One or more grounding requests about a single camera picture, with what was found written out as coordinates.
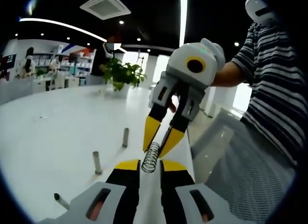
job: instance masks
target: ceiling light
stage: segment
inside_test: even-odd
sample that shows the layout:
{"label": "ceiling light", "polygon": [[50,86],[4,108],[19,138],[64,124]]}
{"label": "ceiling light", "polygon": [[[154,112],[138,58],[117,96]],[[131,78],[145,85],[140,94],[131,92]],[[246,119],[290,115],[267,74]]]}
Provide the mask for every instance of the ceiling light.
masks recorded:
{"label": "ceiling light", "polygon": [[[103,41],[103,42],[106,42],[107,40],[98,36],[98,35],[95,35],[91,32],[88,32],[86,30],[83,30],[81,28],[78,28],[78,27],[75,27],[75,26],[72,26],[72,25],[69,25],[69,24],[65,24],[65,23],[60,23],[60,22],[56,22],[56,21],[53,21],[53,20],[48,20],[48,19],[42,19],[42,18],[21,18],[19,19],[19,22],[43,22],[43,23],[52,23],[52,24],[56,24],[56,25],[60,25],[60,26],[65,26],[67,28],[70,28],[70,29],[74,29],[74,30],[77,30],[79,32],[82,32],[86,35],[90,35],[100,41]],[[126,53],[127,51],[124,50],[123,48],[119,48],[119,50],[121,50],[122,52]]]}
{"label": "ceiling light", "polygon": [[180,43],[179,46],[181,47],[184,45],[184,38],[186,32],[186,18],[187,18],[187,0],[180,0]]}

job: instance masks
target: robotic hand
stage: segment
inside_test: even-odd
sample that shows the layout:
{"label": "robotic hand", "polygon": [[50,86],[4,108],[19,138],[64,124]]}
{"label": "robotic hand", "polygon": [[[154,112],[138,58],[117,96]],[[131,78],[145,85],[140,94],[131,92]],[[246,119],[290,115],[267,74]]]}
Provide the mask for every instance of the robotic hand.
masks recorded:
{"label": "robotic hand", "polygon": [[145,123],[143,151],[154,139],[169,101],[175,93],[180,97],[179,107],[170,122],[159,150],[159,158],[167,154],[183,138],[187,126],[199,112],[205,89],[212,84],[217,71],[226,60],[222,47],[207,39],[184,44],[170,56],[166,71],[150,96],[152,107]]}

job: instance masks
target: metal cylinder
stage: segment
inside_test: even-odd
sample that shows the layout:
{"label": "metal cylinder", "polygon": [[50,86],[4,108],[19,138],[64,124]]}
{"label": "metal cylinder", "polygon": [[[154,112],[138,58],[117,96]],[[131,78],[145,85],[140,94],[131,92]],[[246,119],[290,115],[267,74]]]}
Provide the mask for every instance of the metal cylinder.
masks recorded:
{"label": "metal cylinder", "polygon": [[59,194],[53,194],[53,197],[61,206],[69,210],[69,204]]}
{"label": "metal cylinder", "polygon": [[123,143],[122,143],[122,147],[126,148],[128,145],[128,133],[129,133],[129,129],[125,128],[124,129],[124,134],[123,134]]}
{"label": "metal cylinder", "polygon": [[98,175],[102,174],[103,171],[101,168],[100,156],[97,151],[93,152],[93,159],[94,159],[95,173]]}

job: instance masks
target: ceiling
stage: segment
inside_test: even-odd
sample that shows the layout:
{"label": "ceiling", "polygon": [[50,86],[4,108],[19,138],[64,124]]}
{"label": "ceiling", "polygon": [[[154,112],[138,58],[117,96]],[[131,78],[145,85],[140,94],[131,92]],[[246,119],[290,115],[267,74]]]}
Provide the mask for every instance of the ceiling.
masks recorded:
{"label": "ceiling", "polygon": [[[25,13],[29,0],[19,0],[15,16],[30,17]],[[131,14],[100,20],[80,9],[88,0],[38,0],[31,17],[49,19],[79,27],[107,39],[120,32],[122,45],[140,44],[178,48],[180,38],[180,0],[121,0]],[[245,12],[245,0],[188,0],[187,24],[184,42],[198,42],[207,38],[220,44],[227,59],[238,52],[251,20]],[[50,39],[92,47],[101,41],[81,32],[42,22],[19,22],[14,37],[19,39]]]}

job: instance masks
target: white table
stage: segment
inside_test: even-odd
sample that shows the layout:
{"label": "white table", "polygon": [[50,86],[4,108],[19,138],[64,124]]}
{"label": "white table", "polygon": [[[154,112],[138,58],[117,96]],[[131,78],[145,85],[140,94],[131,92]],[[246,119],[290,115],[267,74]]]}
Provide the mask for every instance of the white table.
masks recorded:
{"label": "white table", "polygon": [[[17,202],[35,221],[65,212],[53,199],[59,193],[70,202],[97,181],[105,181],[121,161],[139,158],[149,90],[130,89],[127,100],[115,99],[102,86],[55,90],[24,97],[0,107],[0,166]],[[161,142],[172,113],[154,141]],[[128,147],[115,158],[129,128]],[[92,152],[99,151],[104,171],[94,176]],[[188,168],[193,163],[187,135],[166,156]],[[141,171],[140,202],[134,223],[164,224],[160,205],[159,164]]]}

